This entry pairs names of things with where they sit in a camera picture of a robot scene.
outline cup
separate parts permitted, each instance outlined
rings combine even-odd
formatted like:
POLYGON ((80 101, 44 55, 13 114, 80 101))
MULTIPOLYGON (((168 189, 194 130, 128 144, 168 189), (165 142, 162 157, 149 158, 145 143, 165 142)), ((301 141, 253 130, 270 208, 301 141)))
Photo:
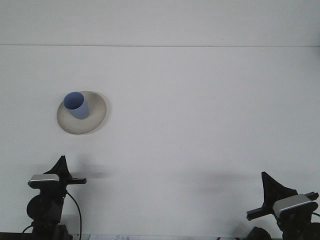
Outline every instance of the cup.
POLYGON ((88 103, 81 92, 70 92, 64 97, 63 105, 77 119, 86 119, 89 116, 88 103))

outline black stand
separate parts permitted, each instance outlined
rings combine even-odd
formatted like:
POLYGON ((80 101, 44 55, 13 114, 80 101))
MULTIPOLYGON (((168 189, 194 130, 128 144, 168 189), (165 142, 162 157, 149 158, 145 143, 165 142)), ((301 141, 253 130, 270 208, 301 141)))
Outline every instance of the black stand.
MULTIPOLYGON (((280 214, 274 210, 275 203, 281 200, 292 200, 298 195, 295 189, 285 187, 274 180, 266 172, 262 172, 264 202, 262 207, 248 211, 246 218, 253 219, 272 214, 282 231, 283 240, 320 240, 320 223, 311 223, 312 213, 318 208, 314 202, 319 197, 318 193, 310 192, 301 194, 308 201, 300 205, 289 205, 280 214)), ((245 240, 271 240, 270 235, 262 228, 253 228, 245 240)))
POLYGON ((69 235, 66 225, 55 225, 32 233, 1 232, 0 240, 73 240, 73 236, 69 235))

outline plate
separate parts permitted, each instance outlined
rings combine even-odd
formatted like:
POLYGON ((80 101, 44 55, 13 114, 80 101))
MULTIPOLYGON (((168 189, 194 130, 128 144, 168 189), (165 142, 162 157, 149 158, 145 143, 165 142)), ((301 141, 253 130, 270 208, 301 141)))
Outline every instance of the plate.
POLYGON ((95 130, 105 119, 107 105, 105 100, 96 92, 81 91, 84 95, 88 107, 89 116, 86 119, 77 119, 65 108, 61 102, 56 118, 60 127, 67 133, 81 135, 95 130))

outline cable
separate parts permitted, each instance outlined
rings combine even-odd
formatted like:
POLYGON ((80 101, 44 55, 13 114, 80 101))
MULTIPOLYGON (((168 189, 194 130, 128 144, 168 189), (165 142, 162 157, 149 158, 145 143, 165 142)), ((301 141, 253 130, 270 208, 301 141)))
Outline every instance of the cable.
POLYGON ((312 214, 320 217, 320 214, 319 214, 319 213, 313 212, 312 214))
POLYGON ((25 233, 25 231, 27 231, 29 228, 31 228, 32 227, 32 225, 30 225, 30 226, 27 226, 23 231, 22 231, 22 233, 24 234, 25 233))
POLYGON ((77 201, 74 199, 73 196, 71 196, 71 194, 68 191, 66 192, 66 194, 69 195, 69 197, 74 201, 76 207, 78 208, 79 217, 80 217, 80 237, 79 237, 79 240, 81 240, 81 236, 82 236, 82 217, 81 217, 80 207, 79 207, 77 201))

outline table surface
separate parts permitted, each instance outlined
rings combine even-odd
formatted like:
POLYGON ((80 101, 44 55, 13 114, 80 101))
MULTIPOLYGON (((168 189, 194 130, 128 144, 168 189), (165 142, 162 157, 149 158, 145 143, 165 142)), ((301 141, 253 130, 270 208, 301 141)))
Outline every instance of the table surface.
MULTIPOLYGON (((261 172, 318 192, 319 47, 0 46, 0 230, 30 224, 27 186, 66 155, 84 233, 274 237, 261 172), (57 109, 72 91, 108 107, 93 133, 71 135, 57 109)), ((62 222, 79 231, 65 199, 62 222)))

